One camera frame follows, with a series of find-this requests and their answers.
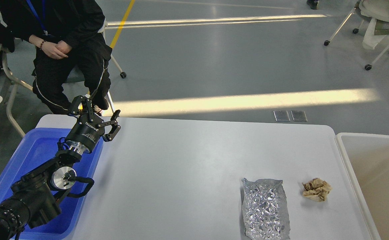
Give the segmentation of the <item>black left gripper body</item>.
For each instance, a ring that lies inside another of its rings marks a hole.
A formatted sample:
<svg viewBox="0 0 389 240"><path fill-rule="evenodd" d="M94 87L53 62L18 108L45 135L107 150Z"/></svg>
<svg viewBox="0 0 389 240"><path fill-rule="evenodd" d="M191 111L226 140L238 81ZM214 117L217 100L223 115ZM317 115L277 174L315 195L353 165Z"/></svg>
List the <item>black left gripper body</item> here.
<svg viewBox="0 0 389 240"><path fill-rule="evenodd" d="M78 118L77 123L73 126L65 143L69 150L82 155L84 152L92 153L97 143L105 133L104 127L98 127L104 120L98 115L94 115L93 122L90 122L88 115L82 115Z"/></svg>

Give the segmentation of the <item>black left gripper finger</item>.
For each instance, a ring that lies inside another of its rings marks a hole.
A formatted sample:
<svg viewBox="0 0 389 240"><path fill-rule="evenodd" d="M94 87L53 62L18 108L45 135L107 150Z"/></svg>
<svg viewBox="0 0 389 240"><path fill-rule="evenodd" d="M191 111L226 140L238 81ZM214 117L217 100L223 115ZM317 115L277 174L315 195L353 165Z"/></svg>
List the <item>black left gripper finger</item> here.
<svg viewBox="0 0 389 240"><path fill-rule="evenodd" d="M94 104L91 98L82 95L75 97L69 106L67 115L76 118L78 121L83 119L94 121Z"/></svg>
<svg viewBox="0 0 389 240"><path fill-rule="evenodd" d="M115 136L121 129L118 124L117 118L120 115L120 110L114 111L109 121L104 121L102 118L97 116L95 119L95 128L98 129L97 133L103 138L105 142L114 140Z"/></svg>

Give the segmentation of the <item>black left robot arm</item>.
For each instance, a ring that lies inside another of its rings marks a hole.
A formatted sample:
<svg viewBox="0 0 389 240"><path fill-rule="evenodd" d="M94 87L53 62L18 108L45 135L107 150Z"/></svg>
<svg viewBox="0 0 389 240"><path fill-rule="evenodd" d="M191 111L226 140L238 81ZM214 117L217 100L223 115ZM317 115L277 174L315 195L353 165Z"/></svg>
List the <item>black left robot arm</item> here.
<svg viewBox="0 0 389 240"><path fill-rule="evenodd" d="M100 139L109 142L121 129L120 110L104 121L93 106L92 97L75 97L68 115L77 121L66 137L59 138L55 156L11 185L12 195L0 203L0 240L17 240L27 225L47 224L61 214L66 197L81 198L91 190L94 179L79 176L73 166L85 152L91 154Z"/></svg>

